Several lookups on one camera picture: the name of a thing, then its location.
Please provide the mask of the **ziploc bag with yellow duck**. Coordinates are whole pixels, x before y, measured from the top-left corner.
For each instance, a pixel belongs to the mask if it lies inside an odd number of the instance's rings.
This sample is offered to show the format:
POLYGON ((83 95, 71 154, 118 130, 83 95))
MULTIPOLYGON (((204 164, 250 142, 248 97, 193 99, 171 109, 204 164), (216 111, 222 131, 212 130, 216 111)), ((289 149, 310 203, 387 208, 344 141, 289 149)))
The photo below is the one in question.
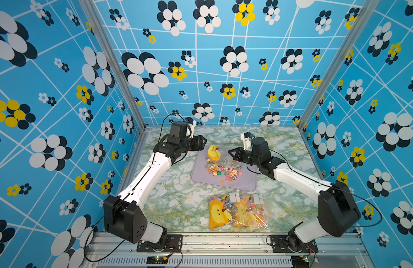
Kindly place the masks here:
POLYGON ((241 164, 233 160, 233 157, 228 153, 229 150, 228 146, 210 145, 207 150, 207 163, 228 170, 240 169, 241 164))

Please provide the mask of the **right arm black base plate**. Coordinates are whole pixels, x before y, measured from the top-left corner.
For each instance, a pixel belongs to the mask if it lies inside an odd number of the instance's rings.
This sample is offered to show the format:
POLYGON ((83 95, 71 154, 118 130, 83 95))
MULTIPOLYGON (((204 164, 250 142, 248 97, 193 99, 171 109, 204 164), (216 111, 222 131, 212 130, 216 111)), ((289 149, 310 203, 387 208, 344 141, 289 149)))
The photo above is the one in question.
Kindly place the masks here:
POLYGON ((302 243, 299 240, 283 234, 270 234, 266 237, 266 243, 272 247, 274 253, 318 253, 315 240, 302 243))

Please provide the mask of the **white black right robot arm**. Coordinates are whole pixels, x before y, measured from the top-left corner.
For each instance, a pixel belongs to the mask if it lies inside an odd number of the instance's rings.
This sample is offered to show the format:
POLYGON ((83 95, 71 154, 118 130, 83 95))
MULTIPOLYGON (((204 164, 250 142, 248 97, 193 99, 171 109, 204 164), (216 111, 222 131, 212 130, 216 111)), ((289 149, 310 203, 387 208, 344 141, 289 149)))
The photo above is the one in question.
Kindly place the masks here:
POLYGON ((244 146, 228 151, 234 161, 258 167, 261 174, 287 184, 318 205, 318 215, 293 227, 287 236, 296 252, 324 236, 341 237, 361 218, 353 195, 342 182, 329 183, 294 169, 286 159, 274 157, 262 137, 242 137, 244 146))

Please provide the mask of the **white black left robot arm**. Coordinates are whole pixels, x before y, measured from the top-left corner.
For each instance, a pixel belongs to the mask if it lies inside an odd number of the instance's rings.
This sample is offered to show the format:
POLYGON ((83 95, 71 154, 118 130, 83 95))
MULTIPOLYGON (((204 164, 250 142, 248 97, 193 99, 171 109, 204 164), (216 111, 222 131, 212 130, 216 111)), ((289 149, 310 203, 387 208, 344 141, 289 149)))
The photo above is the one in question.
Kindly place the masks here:
POLYGON ((202 151, 207 139, 194 135, 196 121, 188 117, 173 122, 169 134, 159 139, 149 161, 116 197, 104 201, 105 231, 131 243, 149 242, 155 249, 167 243, 167 229, 147 220, 143 208, 158 180, 182 154, 202 151))

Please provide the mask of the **pile of colourful candies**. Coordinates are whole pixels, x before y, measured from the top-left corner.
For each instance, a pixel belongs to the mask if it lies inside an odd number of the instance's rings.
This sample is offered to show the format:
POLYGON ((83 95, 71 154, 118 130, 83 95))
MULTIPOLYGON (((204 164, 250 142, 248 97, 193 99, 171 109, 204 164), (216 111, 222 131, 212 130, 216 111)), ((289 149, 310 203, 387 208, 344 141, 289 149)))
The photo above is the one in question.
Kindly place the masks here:
POLYGON ((219 185, 238 180, 242 175, 242 167, 227 167, 212 160, 207 160, 206 172, 215 178, 219 185))

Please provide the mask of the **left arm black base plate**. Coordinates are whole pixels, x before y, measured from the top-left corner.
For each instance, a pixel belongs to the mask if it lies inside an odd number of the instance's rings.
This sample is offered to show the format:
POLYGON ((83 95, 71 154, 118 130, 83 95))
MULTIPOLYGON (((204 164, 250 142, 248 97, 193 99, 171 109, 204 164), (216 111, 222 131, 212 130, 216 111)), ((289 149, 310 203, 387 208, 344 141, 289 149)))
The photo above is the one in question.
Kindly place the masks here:
POLYGON ((182 249, 183 235, 167 234, 166 238, 161 238, 157 243, 139 241, 137 252, 142 253, 172 253, 180 252, 182 249))

